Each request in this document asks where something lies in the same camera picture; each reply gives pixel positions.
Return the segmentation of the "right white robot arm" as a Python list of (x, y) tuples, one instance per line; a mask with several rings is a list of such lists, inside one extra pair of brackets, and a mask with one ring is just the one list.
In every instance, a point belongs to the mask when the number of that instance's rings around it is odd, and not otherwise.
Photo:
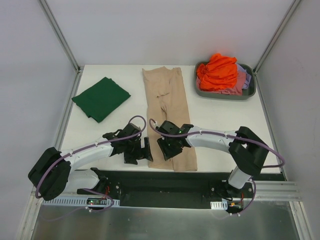
[(268, 146), (245, 126), (235, 131), (213, 131), (187, 123), (178, 127), (166, 120), (155, 131), (161, 135), (157, 144), (165, 160), (180, 155), (184, 148), (202, 147), (230, 154), (236, 167), (226, 183), (214, 187), (225, 200), (237, 197), (246, 182), (261, 173), (269, 153)]

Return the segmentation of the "green t shirt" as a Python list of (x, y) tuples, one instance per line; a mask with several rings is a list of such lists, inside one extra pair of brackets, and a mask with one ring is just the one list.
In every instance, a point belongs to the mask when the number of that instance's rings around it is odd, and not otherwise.
[(73, 97), (72, 101), (88, 118), (100, 123), (130, 97), (131, 95), (111, 78), (104, 77)]

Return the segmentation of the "beige t shirt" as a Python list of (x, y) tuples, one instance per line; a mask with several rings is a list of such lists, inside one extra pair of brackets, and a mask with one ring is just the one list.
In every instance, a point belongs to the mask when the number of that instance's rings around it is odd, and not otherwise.
[[(168, 69), (160, 67), (142, 70), (147, 101), (147, 118), (158, 124), (170, 121), (176, 126), (190, 123), (188, 102), (182, 71), (179, 67)], [(164, 155), (157, 143), (160, 135), (147, 127), (150, 152), (153, 161), (148, 163), (152, 169), (173, 170), (175, 172), (197, 171), (197, 156), (194, 148), (185, 147), (182, 153), (164, 160)]]

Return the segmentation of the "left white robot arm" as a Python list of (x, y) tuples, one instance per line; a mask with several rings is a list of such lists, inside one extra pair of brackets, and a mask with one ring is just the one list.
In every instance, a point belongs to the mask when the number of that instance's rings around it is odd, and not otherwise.
[(36, 198), (45, 201), (63, 192), (81, 192), (89, 189), (94, 194), (104, 194), (106, 183), (98, 170), (80, 168), (96, 160), (122, 154), (124, 163), (137, 165), (139, 160), (153, 161), (148, 137), (142, 138), (142, 129), (128, 123), (123, 129), (105, 133), (96, 142), (76, 150), (46, 149), (28, 173), (36, 188)]

